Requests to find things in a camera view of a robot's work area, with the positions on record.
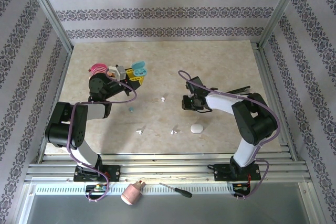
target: wall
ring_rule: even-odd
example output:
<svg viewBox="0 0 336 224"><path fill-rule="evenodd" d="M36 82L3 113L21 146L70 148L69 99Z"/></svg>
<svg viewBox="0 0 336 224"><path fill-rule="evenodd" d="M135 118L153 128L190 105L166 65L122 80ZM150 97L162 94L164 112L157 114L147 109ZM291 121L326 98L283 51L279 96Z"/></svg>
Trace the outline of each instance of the wall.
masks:
<svg viewBox="0 0 336 224"><path fill-rule="evenodd" d="M37 0L0 0L0 223L12 223L67 53Z"/></svg>
<svg viewBox="0 0 336 224"><path fill-rule="evenodd" d="M298 155L336 223L336 0L291 0L265 54Z"/></svg>
<svg viewBox="0 0 336 224"><path fill-rule="evenodd" d="M279 0L50 0L73 43L257 42Z"/></svg>

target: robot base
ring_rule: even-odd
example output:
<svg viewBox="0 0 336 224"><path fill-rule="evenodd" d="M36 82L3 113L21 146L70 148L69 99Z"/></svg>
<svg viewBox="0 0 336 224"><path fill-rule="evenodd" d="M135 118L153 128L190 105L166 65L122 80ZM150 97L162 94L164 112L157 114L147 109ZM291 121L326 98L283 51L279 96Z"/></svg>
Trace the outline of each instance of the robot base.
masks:
<svg viewBox="0 0 336 224"><path fill-rule="evenodd" d="M101 169L99 170L109 177L110 182L119 182L119 165L102 165ZM86 170L83 167L77 165L73 182L106 182L106 179L98 173Z"/></svg>
<svg viewBox="0 0 336 224"><path fill-rule="evenodd" d="M215 181L246 181L248 175L250 180L261 180L259 165L253 163L243 168L239 174L232 173L231 164L208 165L208 168L214 171Z"/></svg>

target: small white object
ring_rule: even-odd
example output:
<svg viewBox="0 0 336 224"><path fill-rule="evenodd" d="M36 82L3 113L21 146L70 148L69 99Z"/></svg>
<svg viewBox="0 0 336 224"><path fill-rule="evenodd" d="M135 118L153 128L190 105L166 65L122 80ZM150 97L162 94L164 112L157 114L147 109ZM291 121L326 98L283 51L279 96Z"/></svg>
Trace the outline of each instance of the small white object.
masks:
<svg viewBox="0 0 336 224"><path fill-rule="evenodd" d="M190 127L192 133L200 134L203 131L203 126L201 124L193 124Z"/></svg>

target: table surface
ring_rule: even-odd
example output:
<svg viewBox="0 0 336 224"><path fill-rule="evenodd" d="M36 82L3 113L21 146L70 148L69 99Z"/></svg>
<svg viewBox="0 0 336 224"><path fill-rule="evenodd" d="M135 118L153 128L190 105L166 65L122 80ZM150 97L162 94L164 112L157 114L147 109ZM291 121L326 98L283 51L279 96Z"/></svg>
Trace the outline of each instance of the table surface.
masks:
<svg viewBox="0 0 336 224"><path fill-rule="evenodd" d="M129 68L144 60L148 74L138 88L138 98L129 104L112 105L107 119L87 122L86 141L102 154L111 153L234 153L240 134L234 117L222 111L200 114L181 108L188 94L185 81L177 74L183 69L199 76L207 87L229 91L251 86L266 100L264 88L248 40L182 42L104 42L76 44L61 92L60 101L87 101L88 69L95 63ZM110 101L129 99L119 93ZM203 125L201 134L190 126ZM142 135L137 129L144 128ZM179 132L171 135L171 129ZM274 140L263 152L281 152ZM46 153L61 153L48 144Z"/></svg>

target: screwdriver handle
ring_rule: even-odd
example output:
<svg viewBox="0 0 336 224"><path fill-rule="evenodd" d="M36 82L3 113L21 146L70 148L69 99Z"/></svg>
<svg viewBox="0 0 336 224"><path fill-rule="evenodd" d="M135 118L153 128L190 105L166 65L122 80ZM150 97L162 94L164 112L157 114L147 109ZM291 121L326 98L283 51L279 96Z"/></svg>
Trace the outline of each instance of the screwdriver handle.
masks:
<svg viewBox="0 0 336 224"><path fill-rule="evenodd" d="M187 197L187 198L191 198L191 197L193 196L192 193L190 193L190 192L188 192L188 191L185 191L185 190L182 190L182 189L175 188L174 190L175 190L175 192L180 193L180 194L182 194L184 197Z"/></svg>

